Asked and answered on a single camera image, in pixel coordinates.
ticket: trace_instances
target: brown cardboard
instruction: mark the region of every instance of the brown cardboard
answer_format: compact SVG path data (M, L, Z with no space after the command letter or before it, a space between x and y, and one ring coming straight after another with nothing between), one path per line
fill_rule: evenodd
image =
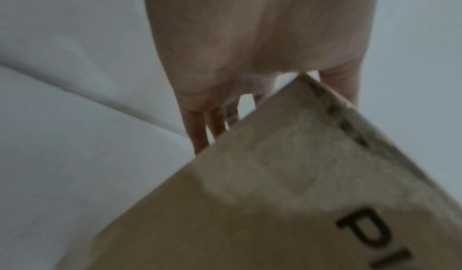
M76 251L66 270L456 270L462 214L308 76Z

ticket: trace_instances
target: finger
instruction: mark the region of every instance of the finger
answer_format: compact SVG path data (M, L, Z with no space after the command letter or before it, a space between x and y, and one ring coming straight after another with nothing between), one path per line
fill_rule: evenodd
M319 72L321 83L336 91L353 105L358 104L361 60Z
M186 133L191 139L194 153L198 155L208 147L207 132L205 129L204 114L191 112L180 107L181 117L183 118Z
M239 100L240 98L237 98L226 106L225 120L229 128L239 122Z
M207 126L215 139L226 131L223 108L216 108L206 113L205 119L207 121Z
M276 78L271 78L262 86L262 88L253 94L255 107L258 107L267 98L273 95L276 86Z

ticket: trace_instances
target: black lettering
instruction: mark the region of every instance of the black lettering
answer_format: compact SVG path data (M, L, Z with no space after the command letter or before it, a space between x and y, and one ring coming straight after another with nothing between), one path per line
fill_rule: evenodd
M385 269L390 266L394 266L398 263L401 263L405 260L411 260L411 259L412 259L412 254L409 250L407 249L399 250L398 252L393 253L390 256L387 256L385 258L372 262L371 269L373 270Z
M368 218L380 231L380 237L372 239L367 237L366 234L359 228L358 221ZM380 219L380 217L371 208L362 208L353 212L345 218L336 222L337 227L344 229L350 227L355 236L363 243L374 248L381 248L387 246L391 240L392 235L389 227Z

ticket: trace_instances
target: cardboard box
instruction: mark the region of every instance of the cardboard box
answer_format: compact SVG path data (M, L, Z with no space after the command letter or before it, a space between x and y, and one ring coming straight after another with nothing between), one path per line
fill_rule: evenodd
M110 224L66 270L457 270L458 206L308 76Z

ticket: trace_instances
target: skin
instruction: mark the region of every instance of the skin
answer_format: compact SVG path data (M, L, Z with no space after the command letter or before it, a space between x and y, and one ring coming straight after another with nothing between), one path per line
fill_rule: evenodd
M376 0L145 0L160 60L196 154L235 124L240 96L318 71L353 104Z

